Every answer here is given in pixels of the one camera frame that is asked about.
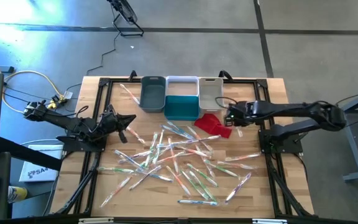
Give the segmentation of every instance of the yellow cable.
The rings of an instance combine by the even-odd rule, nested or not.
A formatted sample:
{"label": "yellow cable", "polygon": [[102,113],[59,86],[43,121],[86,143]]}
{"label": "yellow cable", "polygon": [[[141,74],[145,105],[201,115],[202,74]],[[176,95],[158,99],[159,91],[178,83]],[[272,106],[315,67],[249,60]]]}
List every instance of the yellow cable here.
{"label": "yellow cable", "polygon": [[[48,82],[51,84],[51,86],[53,87],[53,89],[55,89],[56,93],[59,94],[59,96],[60,96],[61,98],[63,98],[63,95],[57,90],[55,84],[53,84],[53,82],[52,82],[46,75],[44,75],[44,74],[42,74],[42,73],[40,73],[40,72],[31,71],[31,70],[19,71],[19,72],[15,72],[15,73],[13,73],[12,75],[9,75],[9,76],[7,76],[6,78],[4,78],[4,81],[7,82],[7,81],[9,81],[13,76],[18,75],[18,74],[21,74],[21,73],[34,73],[34,74],[37,74],[37,75],[40,75],[40,76],[46,78],[46,79],[48,80]],[[5,100],[5,94],[4,94],[4,93],[5,93],[5,88],[3,88],[3,90],[2,90],[2,101],[5,103],[5,105],[6,105],[8,108],[12,109],[13,111],[16,111],[16,112],[18,112],[18,113],[23,113],[23,111],[19,111],[19,110],[15,109],[15,108],[11,107],[11,106],[6,102],[6,100]]]}

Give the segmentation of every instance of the concrete floor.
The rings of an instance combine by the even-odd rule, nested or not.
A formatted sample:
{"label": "concrete floor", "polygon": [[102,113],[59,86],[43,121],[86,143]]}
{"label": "concrete floor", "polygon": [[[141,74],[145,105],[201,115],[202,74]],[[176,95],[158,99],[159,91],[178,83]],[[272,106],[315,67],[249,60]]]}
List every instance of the concrete floor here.
{"label": "concrete floor", "polygon": [[[257,29],[252,0],[129,0],[143,27]],[[358,30],[358,1],[260,0],[266,29]],[[0,0],[0,22],[60,26],[111,27],[105,1]],[[81,82],[112,49],[115,32],[29,32],[0,27],[0,65],[47,74],[60,91]],[[267,35],[274,77],[284,78],[290,102],[334,103],[358,93],[358,35]],[[117,50],[103,57],[103,68],[89,75],[266,77],[259,34],[146,33],[118,38]],[[50,97],[47,82],[20,75],[9,83],[17,90]],[[12,93],[28,100],[28,96]],[[17,109],[25,104],[8,99]],[[68,107],[74,108],[75,102]],[[63,130],[26,121],[2,106],[0,136],[15,142],[50,139]],[[357,171],[343,132],[315,131],[302,140],[314,210],[324,218],[358,221],[358,180],[342,175]],[[14,159],[12,170],[21,170]],[[50,183],[43,186],[50,188]],[[40,215],[47,196],[14,204],[14,217]]]}

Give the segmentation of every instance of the wooden table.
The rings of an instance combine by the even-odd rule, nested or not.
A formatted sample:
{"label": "wooden table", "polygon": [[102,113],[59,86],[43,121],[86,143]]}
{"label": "wooden table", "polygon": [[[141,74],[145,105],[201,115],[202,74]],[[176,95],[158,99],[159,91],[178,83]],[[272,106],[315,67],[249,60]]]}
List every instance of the wooden table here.
{"label": "wooden table", "polygon": [[[89,109],[81,114],[82,117],[91,117],[94,107],[96,92],[98,89],[100,77],[84,77],[83,84],[79,95],[76,109],[88,105]],[[284,81],[281,78],[268,78],[268,90],[272,103],[288,103],[285,91]],[[126,83],[126,87],[133,92],[136,97],[140,96],[140,83]],[[224,84],[224,96],[235,100],[254,101],[254,89],[247,84]],[[163,113],[148,114],[144,113],[131,99],[128,93],[114,84],[112,88],[111,103],[116,111],[120,114],[136,114],[136,119],[131,123],[131,127],[136,130],[139,135],[146,141],[151,141],[154,132],[161,132],[160,125],[166,124]],[[278,124],[288,124],[292,122],[291,118],[276,118]],[[176,125],[184,127],[192,126],[202,137],[209,134],[198,129],[189,121],[177,121]],[[208,144],[213,147],[214,155],[212,162],[216,160],[223,161],[226,156],[240,156],[259,152],[259,142],[257,138],[258,126],[250,125],[242,128],[244,136],[239,137],[234,130],[229,139],[220,139],[209,141]],[[148,150],[131,134],[126,133],[128,139],[127,144],[122,144],[117,133],[112,133],[108,137],[106,150],[102,153],[101,166],[117,166],[119,158],[113,153],[118,149],[127,155],[133,155],[138,152]],[[167,137],[171,137],[173,141],[184,140],[175,134],[165,132],[164,142]],[[83,163],[83,152],[75,152],[63,161],[60,176],[58,178],[55,196],[53,198],[51,212],[57,211],[72,195],[77,188],[81,167]],[[313,213],[313,207],[310,200],[310,193],[305,177],[305,172],[301,162],[294,155],[283,154],[283,165],[285,168],[285,176],[289,189],[293,192],[296,199],[304,206],[304,208]],[[200,157],[186,156],[178,158],[179,165],[185,167],[184,164],[190,162],[195,167],[207,173]],[[148,177],[134,190],[129,191],[128,188],[140,178],[135,176],[113,199],[103,208],[99,206],[104,199],[114,190],[125,176],[122,174],[114,174],[112,172],[100,172],[96,183],[96,191],[94,195],[94,204],[92,216],[96,217],[192,217],[192,218],[268,218],[274,217],[272,198],[270,195],[269,181],[267,177],[267,169],[264,156],[255,159],[239,161],[240,163],[250,166],[257,166],[258,169],[252,173],[251,179],[243,186],[236,196],[229,202],[229,205],[220,207],[212,207],[208,205],[184,205],[177,203],[177,200],[186,198],[185,193],[177,182],[168,183],[162,180]],[[166,163],[173,169],[172,162]],[[126,164],[122,167],[132,169],[131,165]],[[229,170],[245,176],[249,171],[244,169]],[[212,187],[209,182],[200,178],[210,189],[212,194],[219,200],[224,199],[230,194],[234,187],[237,186],[239,180],[231,177],[219,170],[214,169],[216,174],[216,182],[218,188]],[[169,174],[166,168],[160,170],[159,174]],[[201,196],[191,187],[184,177],[180,177],[183,183],[190,189],[193,200],[201,200]],[[282,193],[278,188],[278,196],[280,207],[284,211]],[[85,207],[88,197],[88,187],[84,191],[82,209]]]}

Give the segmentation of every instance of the red object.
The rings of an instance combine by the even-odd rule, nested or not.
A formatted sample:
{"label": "red object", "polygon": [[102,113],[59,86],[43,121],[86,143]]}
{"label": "red object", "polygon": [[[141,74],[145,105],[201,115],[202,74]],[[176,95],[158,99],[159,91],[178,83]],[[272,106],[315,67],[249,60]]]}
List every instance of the red object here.
{"label": "red object", "polygon": [[204,114],[202,118],[197,119],[196,122],[194,122],[194,125],[208,134],[220,134],[224,138],[229,138],[231,134],[231,129],[223,126],[219,119],[213,114]]}

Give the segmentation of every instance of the plastic bin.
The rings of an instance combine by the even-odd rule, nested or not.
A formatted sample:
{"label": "plastic bin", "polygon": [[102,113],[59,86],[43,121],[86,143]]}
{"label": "plastic bin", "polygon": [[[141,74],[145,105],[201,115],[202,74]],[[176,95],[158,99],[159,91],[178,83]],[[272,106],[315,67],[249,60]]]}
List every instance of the plastic bin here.
{"label": "plastic bin", "polygon": [[[169,83],[195,83],[195,95],[169,95]],[[167,77],[164,115],[168,120],[195,121],[200,114],[198,77]]]}
{"label": "plastic bin", "polygon": [[[200,78],[200,110],[201,113],[217,113],[222,108],[216,103],[215,98],[223,96],[222,78]],[[223,99],[217,99],[223,105]]]}
{"label": "plastic bin", "polygon": [[143,77],[140,108],[146,113],[161,113],[165,106],[165,78]]}

